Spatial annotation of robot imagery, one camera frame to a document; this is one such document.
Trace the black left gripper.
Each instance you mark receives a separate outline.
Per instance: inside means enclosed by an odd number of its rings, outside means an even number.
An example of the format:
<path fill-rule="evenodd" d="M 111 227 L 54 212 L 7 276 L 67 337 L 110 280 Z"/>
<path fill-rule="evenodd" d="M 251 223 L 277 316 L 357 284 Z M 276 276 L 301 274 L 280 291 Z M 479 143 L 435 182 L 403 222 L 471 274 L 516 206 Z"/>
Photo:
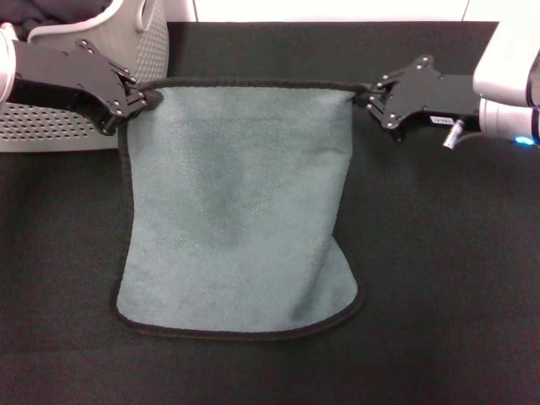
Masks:
<path fill-rule="evenodd" d="M 155 110 L 164 100 L 160 92 L 134 90 L 137 86 L 130 69 L 88 40 L 77 40 L 72 51 L 7 41 L 8 103 L 70 111 L 112 136 L 121 124 Z"/>

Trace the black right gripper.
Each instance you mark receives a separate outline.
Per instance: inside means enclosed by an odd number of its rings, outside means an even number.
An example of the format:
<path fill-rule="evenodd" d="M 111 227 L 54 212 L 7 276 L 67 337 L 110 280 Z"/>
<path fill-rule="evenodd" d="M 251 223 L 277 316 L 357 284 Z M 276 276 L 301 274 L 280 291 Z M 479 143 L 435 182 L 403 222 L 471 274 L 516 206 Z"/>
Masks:
<path fill-rule="evenodd" d="M 363 84 L 363 91 L 369 94 L 356 94 L 354 104 L 398 142 L 419 127 L 451 129 L 460 122 L 464 133 L 480 130 L 480 96 L 473 90 L 473 77 L 441 73 L 431 55 Z"/>

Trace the yellow and grey towel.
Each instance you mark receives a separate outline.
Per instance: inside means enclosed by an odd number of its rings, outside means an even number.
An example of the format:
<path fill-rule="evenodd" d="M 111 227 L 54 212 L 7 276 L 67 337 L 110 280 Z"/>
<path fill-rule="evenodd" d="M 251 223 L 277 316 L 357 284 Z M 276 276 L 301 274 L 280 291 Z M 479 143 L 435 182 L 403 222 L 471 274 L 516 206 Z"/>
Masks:
<path fill-rule="evenodd" d="M 333 231 L 358 84 L 166 78 L 118 136 L 129 220 L 112 306 L 164 337 L 282 340 L 346 321 L 365 287 Z"/>

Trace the grey perforated plastic storage box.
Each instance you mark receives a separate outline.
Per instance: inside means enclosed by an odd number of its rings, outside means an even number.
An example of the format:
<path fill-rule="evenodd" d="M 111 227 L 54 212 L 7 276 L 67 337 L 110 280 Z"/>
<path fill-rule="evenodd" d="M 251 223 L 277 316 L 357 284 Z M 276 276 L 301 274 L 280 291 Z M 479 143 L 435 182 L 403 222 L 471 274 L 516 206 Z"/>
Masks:
<path fill-rule="evenodd" d="M 169 34 L 161 0 L 111 0 L 104 11 L 75 24 L 30 30 L 28 42 L 63 51 L 88 40 L 144 83 L 166 76 Z M 116 149 L 117 136 L 98 134 L 84 117 L 68 111 L 0 104 L 0 154 Z"/>

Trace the black cloth in box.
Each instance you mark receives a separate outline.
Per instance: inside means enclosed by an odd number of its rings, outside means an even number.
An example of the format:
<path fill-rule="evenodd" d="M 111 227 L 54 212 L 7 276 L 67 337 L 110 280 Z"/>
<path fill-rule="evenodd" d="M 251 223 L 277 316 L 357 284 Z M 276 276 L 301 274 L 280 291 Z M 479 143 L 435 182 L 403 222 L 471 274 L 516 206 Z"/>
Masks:
<path fill-rule="evenodd" d="M 112 0 L 0 0 L 0 26 L 9 23 L 19 40 L 34 28 L 76 24 L 102 14 Z"/>

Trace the black tablecloth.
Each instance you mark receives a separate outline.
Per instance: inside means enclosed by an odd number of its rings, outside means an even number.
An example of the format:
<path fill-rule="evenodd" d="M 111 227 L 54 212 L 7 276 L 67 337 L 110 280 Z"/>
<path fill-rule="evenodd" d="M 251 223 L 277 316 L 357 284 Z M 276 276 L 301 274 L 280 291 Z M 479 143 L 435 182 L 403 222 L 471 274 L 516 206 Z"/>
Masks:
<path fill-rule="evenodd" d="M 364 302 L 282 342 L 129 330 L 118 153 L 0 154 L 0 405 L 540 405 L 540 150 L 444 137 L 354 112 L 335 236 Z"/>

